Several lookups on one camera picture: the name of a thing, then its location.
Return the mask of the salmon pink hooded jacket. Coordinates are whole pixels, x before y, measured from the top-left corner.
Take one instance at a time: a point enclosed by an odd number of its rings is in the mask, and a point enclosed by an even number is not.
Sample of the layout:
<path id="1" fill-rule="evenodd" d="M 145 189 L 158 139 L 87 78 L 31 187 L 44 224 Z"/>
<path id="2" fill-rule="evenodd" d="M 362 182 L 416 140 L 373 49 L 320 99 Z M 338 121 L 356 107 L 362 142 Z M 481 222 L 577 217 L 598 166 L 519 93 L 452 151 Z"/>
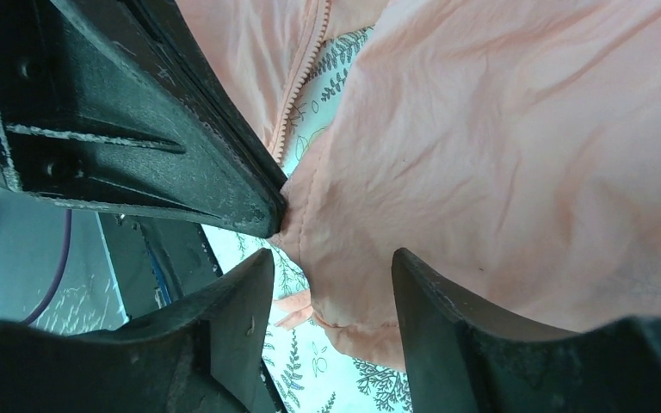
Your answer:
<path id="1" fill-rule="evenodd" d="M 393 253 L 538 322 L 661 316 L 661 1 L 182 1 L 274 160 L 320 45 L 360 28 L 274 236 L 277 301 L 343 354 L 404 365 Z"/>

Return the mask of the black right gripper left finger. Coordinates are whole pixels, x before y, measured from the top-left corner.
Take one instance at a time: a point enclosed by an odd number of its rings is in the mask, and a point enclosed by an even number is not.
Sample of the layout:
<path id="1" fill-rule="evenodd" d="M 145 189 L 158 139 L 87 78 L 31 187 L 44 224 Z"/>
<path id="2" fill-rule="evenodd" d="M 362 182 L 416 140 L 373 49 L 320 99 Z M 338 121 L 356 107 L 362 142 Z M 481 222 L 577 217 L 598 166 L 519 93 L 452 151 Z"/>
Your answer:
<path id="1" fill-rule="evenodd" d="M 0 412 L 281 412 L 262 353 L 274 257 L 117 330 L 58 336 L 0 321 Z"/>

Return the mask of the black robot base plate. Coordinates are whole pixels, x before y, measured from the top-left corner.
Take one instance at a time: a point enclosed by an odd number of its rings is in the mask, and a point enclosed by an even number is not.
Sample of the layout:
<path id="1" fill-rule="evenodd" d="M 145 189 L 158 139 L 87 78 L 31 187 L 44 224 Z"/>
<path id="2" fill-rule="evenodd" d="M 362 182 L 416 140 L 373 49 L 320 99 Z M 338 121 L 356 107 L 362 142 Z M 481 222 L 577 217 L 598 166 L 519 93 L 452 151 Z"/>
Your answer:
<path id="1" fill-rule="evenodd" d="M 199 291 L 224 274 L 199 224 L 108 213 L 98 218 L 130 320 Z"/>

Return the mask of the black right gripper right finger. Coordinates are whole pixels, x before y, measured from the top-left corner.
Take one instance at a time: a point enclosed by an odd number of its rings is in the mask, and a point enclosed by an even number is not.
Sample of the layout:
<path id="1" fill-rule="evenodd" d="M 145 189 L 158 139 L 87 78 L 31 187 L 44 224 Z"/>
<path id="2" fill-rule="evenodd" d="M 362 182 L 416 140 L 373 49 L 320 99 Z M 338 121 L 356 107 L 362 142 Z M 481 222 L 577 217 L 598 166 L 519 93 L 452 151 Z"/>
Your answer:
<path id="1" fill-rule="evenodd" d="M 393 255 L 392 283 L 416 412 L 661 412 L 661 317 L 554 328 L 406 249 Z"/>

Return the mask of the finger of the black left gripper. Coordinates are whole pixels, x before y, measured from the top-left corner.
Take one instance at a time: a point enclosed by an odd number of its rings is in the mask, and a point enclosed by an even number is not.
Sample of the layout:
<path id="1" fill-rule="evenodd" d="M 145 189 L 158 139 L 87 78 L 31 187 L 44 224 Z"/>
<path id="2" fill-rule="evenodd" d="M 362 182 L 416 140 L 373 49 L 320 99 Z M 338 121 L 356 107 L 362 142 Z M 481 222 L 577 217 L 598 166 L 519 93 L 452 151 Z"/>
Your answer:
<path id="1" fill-rule="evenodd" d="M 254 237 L 286 178 L 174 1 L 0 1 L 0 186 Z"/>

